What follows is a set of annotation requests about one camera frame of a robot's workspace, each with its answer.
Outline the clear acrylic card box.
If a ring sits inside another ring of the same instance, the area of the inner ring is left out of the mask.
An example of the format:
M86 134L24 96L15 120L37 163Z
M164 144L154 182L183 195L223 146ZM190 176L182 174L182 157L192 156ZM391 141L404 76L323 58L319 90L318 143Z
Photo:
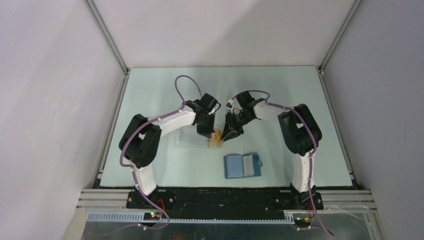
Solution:
M195 126L184 126L179 130L178 143L183 147L208 147L209 137L199 135Z

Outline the blue leather card holder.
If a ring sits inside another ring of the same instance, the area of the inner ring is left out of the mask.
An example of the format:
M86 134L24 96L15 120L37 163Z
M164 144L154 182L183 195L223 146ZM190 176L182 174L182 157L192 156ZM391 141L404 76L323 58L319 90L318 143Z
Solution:
M223 157L225 179L244 179L262 176L263 163L257 152L228 154Z

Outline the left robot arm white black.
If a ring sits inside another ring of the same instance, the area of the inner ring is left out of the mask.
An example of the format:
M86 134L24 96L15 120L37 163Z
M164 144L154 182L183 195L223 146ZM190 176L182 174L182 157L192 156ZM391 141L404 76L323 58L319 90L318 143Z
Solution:
M153 208L158 202L152 162L161 138L185 126L195 126L198 135L210 138L215 132L215 114L221 106L217 99L205 93L200 99L183 101L178 109L163 115L133 116L118 145L119 164L130 168L135 188L140 192L138 201L145 208Z

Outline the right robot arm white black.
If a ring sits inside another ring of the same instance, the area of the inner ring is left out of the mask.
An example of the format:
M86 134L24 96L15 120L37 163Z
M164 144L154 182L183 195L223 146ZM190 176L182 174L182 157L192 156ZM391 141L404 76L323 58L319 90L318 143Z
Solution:
M316 120L305 104L283 106L272 103L268 98L255 99L246 90L230 98L226 104L227 113L221 135L226 142L241 136L243 127L254 120L278 121L286 147L296 155L293 166L291 204L304 209L316 192L313 177L314 158L322 139Z

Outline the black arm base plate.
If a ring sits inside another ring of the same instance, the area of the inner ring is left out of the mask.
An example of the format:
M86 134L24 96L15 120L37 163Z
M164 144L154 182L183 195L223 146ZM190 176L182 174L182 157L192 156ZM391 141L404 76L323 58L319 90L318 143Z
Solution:
M165 210L174 210L187 204L266 204L282 210L311 210L312 205L321 210L323 200L316 187L298 192L293 187L157 187L151 193L142 194L133 188L127 197L128 209L150 208L158 204Z

